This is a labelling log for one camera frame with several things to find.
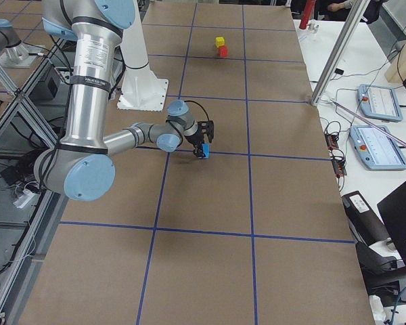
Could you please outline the second grey robot arm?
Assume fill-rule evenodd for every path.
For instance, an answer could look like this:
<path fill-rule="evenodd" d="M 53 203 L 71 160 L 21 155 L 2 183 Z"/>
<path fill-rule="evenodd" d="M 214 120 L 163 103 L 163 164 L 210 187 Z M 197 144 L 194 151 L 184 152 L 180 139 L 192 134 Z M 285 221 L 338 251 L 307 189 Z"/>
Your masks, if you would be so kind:
<path fill-rule="evenodd" d="M 0 19 L 0 65 L 4 68 L 30 68 L 38 49 L 24 44 L 9 20 Z"/>

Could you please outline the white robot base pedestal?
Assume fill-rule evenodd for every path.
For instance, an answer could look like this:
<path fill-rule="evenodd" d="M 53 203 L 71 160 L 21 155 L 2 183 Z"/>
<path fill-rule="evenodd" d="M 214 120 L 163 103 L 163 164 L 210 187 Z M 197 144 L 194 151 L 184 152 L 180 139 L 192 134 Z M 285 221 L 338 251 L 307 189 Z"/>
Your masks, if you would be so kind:
<path fill-rule="evenodd" d="M 118 108 L 160 112 L 164 107 L 168 80 L 159 79 L 150 68 L 138 4 L 131 2 L 134 21 L 123 32 L 120 49 L 126 71 L 121 86 Z"/>

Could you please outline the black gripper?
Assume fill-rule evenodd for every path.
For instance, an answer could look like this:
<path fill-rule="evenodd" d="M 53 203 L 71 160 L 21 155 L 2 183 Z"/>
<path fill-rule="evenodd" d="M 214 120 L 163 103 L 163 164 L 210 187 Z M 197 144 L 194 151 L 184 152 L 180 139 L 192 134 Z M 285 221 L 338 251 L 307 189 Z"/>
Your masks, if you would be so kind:
<path fill-rule="evenodd" d="M 202 144 L 205 144 L 205 137 L 207 137 L 208 143 L 212 143 L 215 136 L 215 124 L 212 120 L 198 121 L 197 129 L 191 135 L 186 135 L 186 140 L 194 146 L 194 155 L 196 157 L 202 156 Z"/>

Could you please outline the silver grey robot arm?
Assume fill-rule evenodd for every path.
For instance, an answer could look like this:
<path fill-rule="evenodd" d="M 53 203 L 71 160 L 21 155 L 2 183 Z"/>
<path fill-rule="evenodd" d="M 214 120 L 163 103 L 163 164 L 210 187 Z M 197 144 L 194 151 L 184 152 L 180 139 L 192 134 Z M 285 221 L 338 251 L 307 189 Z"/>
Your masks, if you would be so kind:
<path fill-rule="evenodd" d="M 173 152 L 187 141 L 195 156 L 208 157 L 214 123 L 197 121 L 183 100 L 165 104 L 168 81 L 150 69 L 136 1 L 44 1 L 43 26 L 52 36 L 75 41 L 76 51 L 66 132 L 35 163 L 42 186 L 73 200 L 96 200 L 114 182 L 112 156 L 145 143 Z M 118 107 L 166 110 L 163 124 L 135 123 L 104 133 L 116 49 L 125 68 Z"/>

